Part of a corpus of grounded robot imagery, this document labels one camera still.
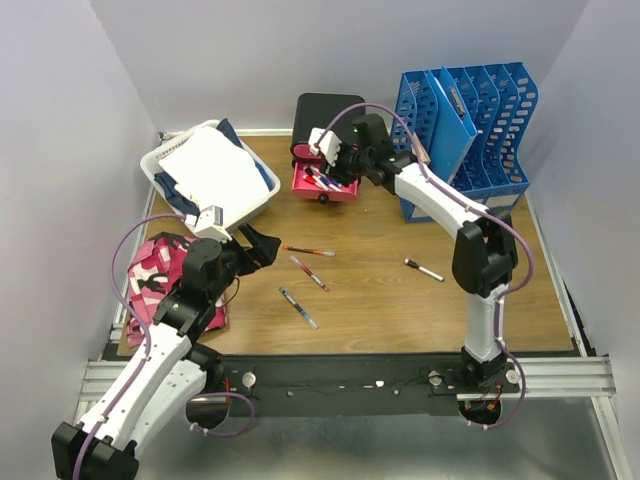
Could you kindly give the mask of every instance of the wire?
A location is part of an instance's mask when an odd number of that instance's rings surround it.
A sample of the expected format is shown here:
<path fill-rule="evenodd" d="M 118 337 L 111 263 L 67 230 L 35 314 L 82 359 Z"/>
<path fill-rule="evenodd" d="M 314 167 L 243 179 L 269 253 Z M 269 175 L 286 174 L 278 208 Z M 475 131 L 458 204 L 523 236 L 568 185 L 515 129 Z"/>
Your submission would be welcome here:
<path fill-rule="evenodd" d="M 231 300 L 233 300 L 234 298 L 236 298 L 236 295 L 237 295 L 237 294 L 238 294 L 238 292 L 240 291 L 240 277 L 236 277 L 236 278 L 235 278 L 235 280 L 236 280 L 236 284 L 238 285 L 238 286 L 236 287 L 236 291 L 235 291 L 235 293 L 233 294 L 233 296 L 232 296 L 229 300 L 227 300 L 223 305 L 220 305 L 218 308 L 224 308 L 224 307 L 226 307 L 227 305 L 229 305 L 229 304 L 231 303 Z"/>
<path fill-rule="evenodd" d="M 118 298 L 118 301 L 124 306 L 124 308 L 127 309 L 127 311 L 131 314 L 132 318 L 135 318 L 137 320 L 138 325 L 140 325 L 140 328 L 142 329 L 142 333 L 144 334 L 145 355 L 140 360 L 140 362 L 136 366 L 131 376 L 127 379 L 124 385 L 122 385 L 122 388 L 115 394 L 111 402 L 109 402 L 109 404 L 105 407 L 104 412 L 102 412 L 101 421 L 96 422 L 96 424 L 93 426 L 89 434 L 84 439 L 84 442 L 82 442 L 82 445 L 80 446 L 80 450 L 78 451 L 78 456 L 76 457 L 76 463 L 73 467 L 73 476 L 72 476 L 73 480 L 80 480 L 80 471 L 82 470 L 82 462 L 84 460 L 84 457 L 87 454 L 91 441 L 98 434 L 98 430 L 100 430 L 100 427 L 102 426 L 102 424 L 109 417 L 109 414 L 113 411 L 115 406 L 122 399 L 122 397 L 127 392 L 129 387 L 131 387 L 135 379 L 138 378 L 138 375 L 140 375 L 140 372 L 142 371 L 142 368 L 144 367 L 147 361 L 147 358 L 151 353 L 151 334 L 149 333 L 149 327 L 147 326 L 146 323 L 144 323 L 144 320 L 142 319 L 142 317 L 140 317 L 140 315 L 133 309 L 133 307 L 129 305 L 129 303 L 125 300 L 122 293 L 120 293 L 120 290 L 118 289 L 118 285 L 116 283 L 115 269 L 116 269 L 116 260 L 118 258 L 118 253 L 120 252 L 122 245 L 124 245 L 124 243 L 129 238 L 129 235 L 131 235 L 139 226 L 147 222 L 150 222 L 152 220 L 156 220 L 158 218 L 179 218 L 180 220 L 184 220 L 184 215 L 176 215 L 174 213 L 161 213 L 158 215 L 152 215 L 150 217 L 143 218 L 138 223 L 136 223 L 133 227 L 131 227 L 131 229 L 127 233 L 125 233 L 124 237 L 122 237 L 122 239 L 120 240 L 120 243 L 118 243 L 118 246 L 113 252 L 113 256 L 111 257 L 111 269 L 110 269 L 110 276 L 109 276 L 111 281 L 111 289 L 113 290 L 113 293 L 115 293 L 116 297 Z"/>
<path fill-rule="evenodd" d="M 469 407 L 469 408 L 465 408 L 464 411 L 465 412 L 477 412 L 478 410 L 482 410 L 484 408 L 484 406 L 486 405 L 487 401 L 486 400 L 480 400 L 480 405 L 476 405 L 475 407 Z"/>
<path fill-rule="evenodd" d="M 485 398 L 487 398 L 489 396 L 489 394 L 491 393 L 491 387 L 489 387 L 489 389 L 484 392 L 484 395 L 482 395 L 481 397 L 476 398 L 475 400 L 471 400 L 471 402 L 482 402 Z"/>
<path fill-rule="evenodd" d="M 247 423 L 242 428 L 239 428 L 237 430 L 232 430 L 231 432 L 216 432 L 214 430 L 209 430 L 208 428 L 203 428 L 195 422 L 191 424 L 191 429 L 197 430 L 211 437 L 235 437 L 236 435 L 240 435 L 241 433 L 246 432 L 253 425 L 253 422 L 256 419 L 256 407 L 254 407 L 251 400 L 249 400 L 244 395 L 241 395 L 236 392 L 213 392 L 213 393 L 203 393 L 201 395 L 196 395 L 195 397 L 192 398 L 192 400 L 197 400 L 200 398 L 219 398 L 219 397 L 237 398 L 239 400 L 242 400 L 244 403 L 246 403 L 249 406 L 249 420 L 247 421 Z"/>
<path fill-rule="evenodd" d="M 498 396 L 493 400 L 493 402 L 490 403 L 490 405 L 493 405 L 493 407 L 491 408 L 495 408 L 495 406 L 500 401 L 500 397 L 502 397 L 502 386 L 498 385 Z"/>
<path fill-rule="evenodd" d="M 525 277 L 522 280 L 522 282 L 520 282 L 518 285 L 516 285 L 515 287 L 509 287 L 506 290 L 504 290 L 503 292 L 500 292 L 496 296 L 496 299 L 495 299 L 496 307 L 494 309 L 494 317 L 493 317 L 493 331 L 494 331 L 495 342 L 498 345 L 498 348 L 500 348 L 500 351 L 507 358 L 509 358 L 513 362 L 515 367 L 518 369 L 518 372 L 520 374 L 520 378 L 522 379 L 522 388 L 520 390 L 520 397 L 518 398 L 518 402 L 516 403 L 516 406 L 513 408 L 513 410 L 511 410 L 511 412 L 509 412 L 509 414 L 507 414 L 504 418 L 500 419 L 500 421 L 494 423 L 493 425 L 476 424 L 476 425 L 482 426 L 482 428 L 485 429 L 485 430 L 486 429 L 499 428 L 499 427 L 507 424 L 522 408 L 522 404 L 523 404 L 525 396 L 526 396 L 526 385 L 527 385 L 527 381 L 526 381 L 526 378 L 525 378 L 524 369 L 522 368 L 522 365 L 520 364 L 518 359 L 513 354 L 511 354 L 511 352 L 509 352 L 509 350 L 507 350 L 507 347 L 504 344 L 504 340 L 502 339 L 502 336 L 500 335 L 500 318 L 501 318 L 500 316 L 501 316 L 501 313 L 502 313 L 501 300 L 506 295 L 508 295 L 510 293 L 513 293 L 513 292 L 517 292 L 518 290 L 524 288 L 529 283 L 529 281 L 531 280 L 531 277 L 533 277 L 533 271 L 534 271 L 534 268 L 535 268 L 535 260 L 533 258 L 533 252 L 531 251 L 531 248 L 529 248 L 529 245 L 527 245 L 527 242 L 522 237 L 522 235 L 520 235 L 518 232 L 516 232 L 513 227 L 511 227 L 510 225 L 505 223 L 503 220 L 495 217 L 494 215 L 492 215 L 488 211 L 476 208 L 473 205 L 474 202 L 471 202 L 468 198 L 466 198 L 462 194 L 458 194 L 457 192 L 452 192 L 450 190 L 451 187 L 448 184 L 444 183 L 437 176 L 431 175 L 429 173 L 427 167 L 425 166 L 426 165 L 425 159 L 422 158 L 422 149 L 420 148 L 420 144 L 419 144 L 417 138 L 414 136 L 414 134 L 411 131 L 411 129 L 407 126 L 407 124 L 404 122 L 402 117 L 400 117 L 400 115 L 398 115 L 393 110 L 385 107 L 384 105 L 380 105 L 380 104 L 377 104 L 377 103 L 364 102 L 364 103 L 357 103 L 355 105 L 351 105 L 350 107 L 345 108 L 340 113 L 338 113 L 338 115 L 336 115 L 333 118 L 333 120 L 331 120 L 331 122 L 329 122 L 329 125 L 327 125 L 327 128 L 324 130 L 324 132 L 322 132 L 322 134 L 320 135 L 320 138 L 318 138 L 318 141 L 315 143 L 314 146 L 316 148 L 320 147 L 320 142 L 325 137 L 325 135 L 331 130 L 331 128 L 333 128 L 333 126 L 346 113 L 350 112 L 351 110 L 354 110 L 356 108 L 361 108 L 361 107 L 378 108 L 378 109 L 390 114 L 400 124 L 400 126 L 407 133 L 409 139 L 411 140 L 411 145 L 413 147 L 413 150 L 416 152 L 416 155 L 419 158 L 418 168 L 420 168 L 420 172 L 422 173 L 422 176 L 425 178 L 425 180 L 428 183 L 431 183 L 442 194 L 447 196 L 449 199 L 453 200 L 455 203 L 457 203 L 461 207 L 469 210 L 470 212 L 472 212 L 472 213 L 474 213 L 474 214 L 476 214 L 478 216 L 486 218 L 487 220 L 489 220 L 489 221 L 495 223 L 496 225 L 498 225 L 500 228 L 506 230 L 510 235 L 513 236 L 513 238 L 516 239 L 516 241 L 522 246 L 522 248 L 523 248 L 523 250 L 525 252 L 525 255 L 527 257 L 527 263 L 528 263 L 527 274 L 525 275 Z"/>

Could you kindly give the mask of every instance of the white laundry basket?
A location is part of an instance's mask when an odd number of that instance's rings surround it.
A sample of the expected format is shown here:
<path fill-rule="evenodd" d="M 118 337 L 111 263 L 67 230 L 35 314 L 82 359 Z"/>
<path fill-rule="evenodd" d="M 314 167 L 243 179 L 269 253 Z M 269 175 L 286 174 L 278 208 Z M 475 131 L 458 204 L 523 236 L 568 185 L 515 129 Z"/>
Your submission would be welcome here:
<path fill-rule="evenodd" d="M 219 120 L 207 120 L 206 122 L 203 122 L 200 125 L 196 125 L 195 127 L 190 128 L 186 132 L 183 132 L 177 135 L 176 137 L 160 145 L 158 148 L 156 148 L 155 150 L 152 150 L 151 152 L 147 153 L 144 157 L 142 157 L 142 160 L 140 160 L 140 168 L 142 168 L 142 171 L 147 176 L 147 178 L 149 179 L 153 187 L 156 189 L 156 192 L 158 195 L 161 195 L 162 198 L 166 200 L 164 196 L 164 190 L 154 180 L 155 174 L 163 171 L 162 168 L 160 167 L 159 161 L 162 158 L 169 155 L 171 152 L 173 152 L 176 148 L 179 148 L 181 145 L 183 145 L 198 128 L 200 127 L 216 128 L 218 126 L 218 123 L 220 123 Z M 256 155 L 253 152 L 253 150 L 251 150 L 247 146 L 247 144 L 245 144 L 242 140 L 240 140 L 240 142 L 242 143 L 242 147 L 249 153 L 249 155 L 251 155 L 253 160 L 256 163 L 259 163 L 264 168 L 264 171 L 268 175 L 273 185 L 271 186 L 269 190 L 269 194 L 266 197 L 257 200 L 256 203 L 251 208 L 249 208 L 246 212 L 239 215 L 237 218 L 232 218 L 229 220 L 228 225 L 225 225 L 225 229 L 229 232 L 234 231 L 240 225 L 242 225 L 243 223 L 247 223 L 249 220 L 251 220 L 253 217 L 258 215 L 260 212 L 264 211 L 269 206 L 269 200 L 271 199 L 271 197 L 273 197 L 280 190 L 280 179 L 276 176 L 276 174 L 273 173 L 273 171 L 269 168 L 269 166 L 266 163 L 264 163 L 262 159 L 258 157 L 258 155 Z M 181 213 L 178 209 L 174 207 L 171 207 L 171 208 L 175 213 L 178 213 L 178 214 Z M 192 233 L 194 233 L 192 226 L 187 225 L 187 227 L 189 228 L 189 230 L 191 230 Z"/>

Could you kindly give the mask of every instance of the pink fabric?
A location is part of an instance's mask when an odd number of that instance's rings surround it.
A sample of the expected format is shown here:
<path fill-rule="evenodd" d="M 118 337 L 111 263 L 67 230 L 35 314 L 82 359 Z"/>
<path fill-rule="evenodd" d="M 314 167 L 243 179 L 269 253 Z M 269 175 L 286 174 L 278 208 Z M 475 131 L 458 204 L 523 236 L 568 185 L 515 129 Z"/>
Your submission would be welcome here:
<path fill-rule="evenodd" d="M 147 325 L 153 322 L 160 300 L 182 275 L 182 262 L 194 240 L 163 232 L 147 240 L 136 253 L 128 271 L 129 299 Z M 223 304 L 222 298 L 218 299 L 217 305 Z M 227 324 L 226 313 L 226 307 L 218 308 L 205 331 L 224 327 Z M 127 326 L 129 348 L 140 345 L 143 338 L 138 321 L 132 319 Z"/>

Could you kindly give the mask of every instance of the gray wall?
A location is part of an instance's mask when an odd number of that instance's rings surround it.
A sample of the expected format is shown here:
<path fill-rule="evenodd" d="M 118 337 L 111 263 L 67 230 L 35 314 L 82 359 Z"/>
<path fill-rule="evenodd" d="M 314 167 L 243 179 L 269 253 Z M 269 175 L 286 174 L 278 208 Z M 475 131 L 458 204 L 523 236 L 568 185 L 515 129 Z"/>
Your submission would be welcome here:
<path fill-rule="evenodd" d="M 0 2 L 0 25 L 0 478 L 50 479 L 155 128 L 86 0 Z"/>
<path fill-rule="evenodd" d="M 91 0 L 161 129 L 291 128 L 308 91 L 395 104 L 404 70 L 524 60 L 548 73 L 586 0 Z"/>
<path fill-rule="evenodd" d="M 598 352 L 640 476 L 640 5 L 590 2 L 549 76 L 520 152 L 540 221 Z"/>

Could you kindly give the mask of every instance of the marker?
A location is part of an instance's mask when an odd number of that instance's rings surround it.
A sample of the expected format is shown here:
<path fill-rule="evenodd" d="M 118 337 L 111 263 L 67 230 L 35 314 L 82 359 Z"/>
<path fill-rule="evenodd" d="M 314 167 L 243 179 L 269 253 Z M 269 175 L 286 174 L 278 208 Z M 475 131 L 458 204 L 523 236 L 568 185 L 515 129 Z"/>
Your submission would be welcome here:
<path fill-rule="evenodd" d="M 309 175 L 314 180 L 320 180 L 324 185 L 329 187 L 331 190 L 334 190 L 336 192 L 342 191 L 340 186 L 335 185 L 335 181 L 331 177 L 325 176 L 316 167 L 308 166 L 308 167 L 305 167 L 304 171 L 306 172 L 307 175 Z"/>
<path fill-rule="evenodd" d="M 336 252 L 333 252 L 331 250 L 314 250 L 313 248 L 292 247 L 291 245 L 283 245 L 282 248 L 284 250 L 290 250 L 292 252 L 312 253 L 314 255 L 322 255 L 323 257 L 336 256 Z"/>
<path fill-rule="evenodd" d="M 313 328 L 314 330 L 316 330 L 318 328 L 318 325 L 316 324 L 316 322 L 313 321 L 313 319 L 311 318 L 311 316 L 304 311 L 304 309 L 298 305 L 298 302 L 296 302 L 293 297 L 291 295 L 289 295 L 289 292 L 287 292 L 283 287 L 280 287 L 280 293 L 282 295 L 284 295 L 284 298 L 286 298 L 288 300 L 288 302 L 293 305 L 293 307 L 298 310 L 298 313 L 300 315 L 302 315 L 302 318 L 304 318 L 307 323 L 309 324 L 309 326 L 311 328 Z"/>
<path fill-rule="evenodd" d="M 327 180 L 329 180 L 329 182 L 333 183 L 336 187 L 340 188 L 340 191 L 342 191 L 343 185 L 339 181 L 337 181 L 335 178 L 332 178 L 329 175 L 322 173 L 320 170 L 318 170 L 318 167 L 309 166 L 307 168 L 309 168 L 309 170 L 311 170 L 312 172 L 326 178 Z"/>
<path fill-rule="evenodd" d="M 309 268 L 302 263 L 300 260 L 298 260 L 296 257 L 294 257 L 293 255 L 291 255 L 289 257 L 289 260 L 291 260 L 293 263 L 295 263 L 298 267 L 300 267 L 300 269 L 306 273 L 307 275 L 309 275 L 311 277 L 311 280 L 313 280 L 314 282 L 316 282 L 325 292 L 329 291 L 329 287 L 327 287 L 324 282 L 322 280 L 320 280 L 318 277 L 315 276 L 315 274 L 309 270 Z"/>
<path fill-rule="evenodd" d="M 336 187 L 333 183 L 331 183 L 327 177 L 315 177 L 315 178 L 320 180 L 322 183 L 324 183 L 331 190 L 336 191 L 336 192 L 340 192 L 341 191 L 338 187 Z"/>
<path fill-rule="evenodd" d="M 404 259 L 404 264 L 410 266 L 411 268 L 415 268 L 417 270 L 420 270 L 422 273 L 424 273 L 426 275 L 429 275 L 431 278 L 435 278 L 439 282 L 444 282 L 444 277 L 442 275 L 438 275 L 437 273 L 434 273 L 431 270 L 427 270 L 426 268 L 421 267 L 420 265 L 418 265 L 413 260 L 409 260 L 408 258 L 405 258 Z"/>
<path fill-rule="evenodd" d="M 315 185 L 316 187 L 323 190 L 329 190 L 329 187 L 327 187 L 324 183 L 322 183 L 320 180 L 315 179 L 314 177 L 310 177 L 309 175 L 304 176 L 304 181 L 310 185 Z"/>

